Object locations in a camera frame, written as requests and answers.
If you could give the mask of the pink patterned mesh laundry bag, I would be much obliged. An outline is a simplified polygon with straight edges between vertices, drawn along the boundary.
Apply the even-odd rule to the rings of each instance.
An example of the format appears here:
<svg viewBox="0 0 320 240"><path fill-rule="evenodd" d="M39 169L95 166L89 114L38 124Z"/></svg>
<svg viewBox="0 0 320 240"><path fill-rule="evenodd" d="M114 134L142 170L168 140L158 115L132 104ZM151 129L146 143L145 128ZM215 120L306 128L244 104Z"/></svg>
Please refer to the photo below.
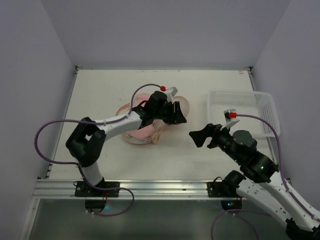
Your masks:
<svg viewBox="0 0 320 240"><path fill-rule="evenodd" d="M182 110L182 113L185 116L185 118L187 118L189 111L190 111L189 101L185 97L179 96L179 95L174 96L174 101L180 102L180 108ZM116 112L115 115L118 116L118 115L121 115L121 114L128 112L129 107L130 107L130 103L123 105L122 107L120 107L118 109L118 111ZM156 144L162 134L163 128L168 127L169 124L164 123L162 120L156 119L153 121L153 123L151 125L153 125L154 130L153 130L151 137L148 138L147 140L138 140L138 139L130 136L129 134L127 134L128 131L123 133L122 136L128 143L133 144L133 145L142 146L142 145L148 145L148 144Z"/></svg>

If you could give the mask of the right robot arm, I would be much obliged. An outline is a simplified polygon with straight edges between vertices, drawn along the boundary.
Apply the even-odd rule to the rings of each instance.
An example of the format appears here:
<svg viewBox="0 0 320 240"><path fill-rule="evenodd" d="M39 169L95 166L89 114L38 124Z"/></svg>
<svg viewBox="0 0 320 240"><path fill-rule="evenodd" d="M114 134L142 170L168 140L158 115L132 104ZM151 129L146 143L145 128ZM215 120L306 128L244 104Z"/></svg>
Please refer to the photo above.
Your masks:
<svg viewBox="0 0 320 240"><path fill-rule="evenodd" d="M320 213L301 196L268 156L257 150L257 141L246 130L230 134L222 125L207 124L202 130L191 131L189 136L200 148L211 138L207 148L220 148L239 165L220 183L211 188L227 196L239 196L256 204L285 227L291 240L318 240Z"/></svg>

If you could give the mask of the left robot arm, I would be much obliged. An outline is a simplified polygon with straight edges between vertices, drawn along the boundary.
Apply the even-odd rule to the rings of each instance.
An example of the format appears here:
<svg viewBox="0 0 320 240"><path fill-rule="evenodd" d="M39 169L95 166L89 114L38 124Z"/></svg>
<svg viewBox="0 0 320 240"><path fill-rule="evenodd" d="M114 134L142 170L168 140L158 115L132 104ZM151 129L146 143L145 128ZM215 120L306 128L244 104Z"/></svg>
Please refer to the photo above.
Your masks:
<svg viewBox="0 0 320 240"><path fill-rule="evenodd" d="M101 121L83 118L74 129L66 148L77 160L79 171L87 184L93 188L104 181L97 160L104 143L121 134L151 126L155 121L166 125L178 125L187 122L180 102L175 98L178 90L171 87L165 91L155 91L145 103L141 103L128 113Z"/></svg>

